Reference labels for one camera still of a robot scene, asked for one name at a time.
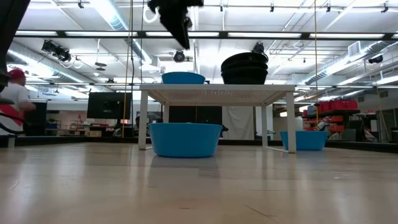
white table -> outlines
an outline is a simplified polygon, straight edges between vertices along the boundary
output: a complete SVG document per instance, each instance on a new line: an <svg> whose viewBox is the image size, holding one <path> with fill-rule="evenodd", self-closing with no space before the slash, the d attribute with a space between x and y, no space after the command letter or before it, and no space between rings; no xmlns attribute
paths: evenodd
<svg viewBox="0 0 398 224"><path fill-rule="evenodd" d="M286 96L289 152L296 152L294 85L141 85L138 148L146 149L148 96L163 104L164 122L170 106L261 106L262 146L268 147L267 105Z"/></svg>

wooden floor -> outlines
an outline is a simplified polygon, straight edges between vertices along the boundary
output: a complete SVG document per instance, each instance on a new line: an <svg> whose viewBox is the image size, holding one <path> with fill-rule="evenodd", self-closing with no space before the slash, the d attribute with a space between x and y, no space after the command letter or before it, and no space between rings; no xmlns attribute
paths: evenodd
<svg viewBox="0 0 398 224"><path fill-rule="evenodd" d="M0 150L1 224L397 220L395 154L222 146L212 158L168 159L104 143Z"/></svg>

table top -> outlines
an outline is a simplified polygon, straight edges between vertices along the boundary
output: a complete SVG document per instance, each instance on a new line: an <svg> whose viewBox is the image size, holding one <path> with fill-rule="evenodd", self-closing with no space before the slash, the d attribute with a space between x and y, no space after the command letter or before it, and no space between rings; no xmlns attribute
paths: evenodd
<svg viewBox="0 0 398 224"><path fill-rule="evenodd" d="M170 106L261 106L295 91L294 85L141 85L149 96Z"/></svg>

red cap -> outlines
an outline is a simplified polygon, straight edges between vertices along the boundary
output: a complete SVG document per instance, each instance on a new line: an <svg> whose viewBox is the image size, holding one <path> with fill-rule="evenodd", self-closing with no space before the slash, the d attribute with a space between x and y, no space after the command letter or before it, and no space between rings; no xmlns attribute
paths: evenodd
<svg viewBox="0 0 398 224"><path fill-rule="evenodd" d="M13 69L8 72L10 79L18 79L18 78L25 78L25 73L19 69Z"/></svg>

person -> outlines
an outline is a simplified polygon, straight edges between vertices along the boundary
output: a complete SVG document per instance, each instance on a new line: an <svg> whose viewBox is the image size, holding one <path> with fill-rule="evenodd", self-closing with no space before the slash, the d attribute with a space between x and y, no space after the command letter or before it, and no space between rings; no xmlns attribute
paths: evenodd
<svg viewBox="0 0 398 224"><path fill-rule="evenodd" d="M29 90L25 88L26 77L25 73L19 69L13 69L8 72L10 80L8 86L0 93L1 98L9 99L14 102L13 105L0 105L0 112L23 119L24 114L28 111L36 109L36 106L30 102ZM0 116L0 123L5 127L14 130L22 131L23 123L17 119ZM0 129L0 135L11 134L6 130Z"/></svg>

